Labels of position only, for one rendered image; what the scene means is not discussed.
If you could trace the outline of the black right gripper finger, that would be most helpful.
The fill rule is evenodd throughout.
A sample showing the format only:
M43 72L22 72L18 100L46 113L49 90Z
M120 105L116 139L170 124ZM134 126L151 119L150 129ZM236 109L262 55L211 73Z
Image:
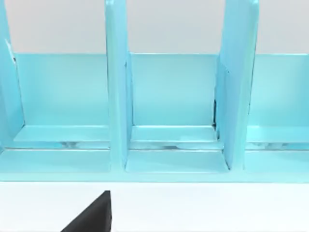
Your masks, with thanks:
M61 232L111 232L111 193L104 191Z

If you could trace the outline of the light blue rack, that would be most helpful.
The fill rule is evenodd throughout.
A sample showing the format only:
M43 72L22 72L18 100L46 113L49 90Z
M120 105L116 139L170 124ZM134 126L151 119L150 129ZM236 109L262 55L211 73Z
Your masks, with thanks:
M18 54L0 0L0 181L309 183L309 57L257 55L259 0L226 0L220 53Z

